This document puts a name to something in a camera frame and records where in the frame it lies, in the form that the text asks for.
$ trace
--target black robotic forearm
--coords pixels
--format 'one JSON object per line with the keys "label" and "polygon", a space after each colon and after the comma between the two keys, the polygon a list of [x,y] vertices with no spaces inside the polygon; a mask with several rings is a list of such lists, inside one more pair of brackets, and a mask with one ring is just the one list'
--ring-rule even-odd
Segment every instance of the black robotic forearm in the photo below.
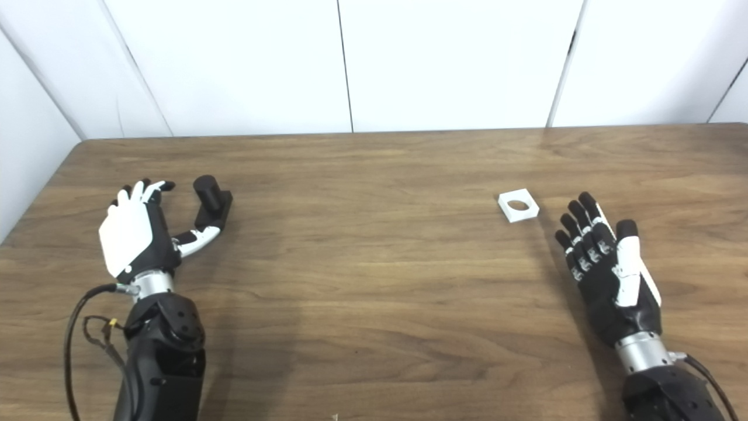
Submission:
{"label": "black robotic forearm", "polygon": [[125,323],[129,381],[120,388],[114,421],[194,421],[206,365],[197,307],[168,291],[168,273],[154,270],[136,282],[165,291],[138,299]]}
{"label": "black robotic forearm", "polygon": [[634,421],[723,421],[706,382],[679,366],[629,375],[623,403]]}

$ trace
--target robotic arm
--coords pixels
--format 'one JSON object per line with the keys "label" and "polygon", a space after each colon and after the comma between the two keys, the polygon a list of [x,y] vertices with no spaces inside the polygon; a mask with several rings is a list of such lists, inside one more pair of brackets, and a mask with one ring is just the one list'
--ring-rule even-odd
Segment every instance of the robotic arm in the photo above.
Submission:
{"label": "robotic arm", "polygon": [[[192,300],[174,292],[174,270],[182,257],[202,249],[221,233],[232,196],[221,191],[210,175],[195,180],[193,187],[202,205],[191,231],[169,235],[161,197],[174,183],[152,184],[147,179],[120,190],[99,228],[107,271],[117,280],[100,288],[131,295],[134,301],[124,326],[106,319],[109,323],[102,330],[106,345],[84,331],[89,342],[100,344],[123,370],[114,421],[197,419],[206,365],[205,333]],[[93,295],[86,294],[82,303]],[[81,307],[80,303],[71,316],[65,344],[66,386],[74,420],[79,418],[70,380],[69,338]],[[126,363],[108,342],[112,327],[124,332]]]}
{"label": "robotic arm", "polygon": [[618,353],[627,373],[623,402],[636,421],[724,421],[706,383],[683,360],[712,381],[733,421],[724,392],[691,356],[668,352],[662,343],[660,292],[640,256],[637,224],[624,219],[614,233],[587,192],[571,201],[556,232],[566,264],[586,304],[592,330]]}

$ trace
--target white block with hole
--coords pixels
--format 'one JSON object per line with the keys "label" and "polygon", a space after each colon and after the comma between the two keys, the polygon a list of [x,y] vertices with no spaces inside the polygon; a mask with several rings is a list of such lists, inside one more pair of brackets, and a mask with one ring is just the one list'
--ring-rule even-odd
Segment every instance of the white block with hole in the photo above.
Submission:
{"label": "white block with hole", "polygon": [[[510,202],[522,202],[527,205],[527,209],[518,210],[509,206]],[[512,192],[501,193],[498,200],[501,210],[504,211],[504,215],[510,222],[524,221],[538,216],[540,208],[535,203],[535,199],[530,196],[530,192],[527,189],[514,190]]]}

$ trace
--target black cylinder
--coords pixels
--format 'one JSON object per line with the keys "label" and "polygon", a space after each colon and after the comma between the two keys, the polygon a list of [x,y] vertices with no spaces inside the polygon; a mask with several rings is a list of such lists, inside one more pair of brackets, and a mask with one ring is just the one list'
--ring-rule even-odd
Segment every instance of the black cylinder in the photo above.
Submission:
{"label": "black cylinder", "polygon": [[201,175],[192,184],[200,202],[209,212],[218,212],[224,205],[221,200],[221,188],[212,175]]}

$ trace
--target white wall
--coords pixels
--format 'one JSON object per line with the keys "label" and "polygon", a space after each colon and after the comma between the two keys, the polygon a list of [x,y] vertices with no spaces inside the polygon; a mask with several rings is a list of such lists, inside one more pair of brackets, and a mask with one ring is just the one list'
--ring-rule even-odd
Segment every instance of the white wall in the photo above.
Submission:
{"label": "white wall", "polygon": [[0,25],[84,139],[170,136],[101,0],[0,0]]}
{"label": "white wall", "polygon": [[543,127],[581,0],[340,0],[355,131]]}
{"label": "white wall", "polygon": [[748,1],[587,0],[554,126],[705,123],[748,57]]}
{"label": "white wall", "polygon": [[176,136],[350,132],[335,0],[108,0]]}
{"label": "white wall", "polygon": [[748,123],[748,70],[743,68],[710,123]]}
{"label": "white wall", "polygon": [[0,243],[79,141],[0,32]]}

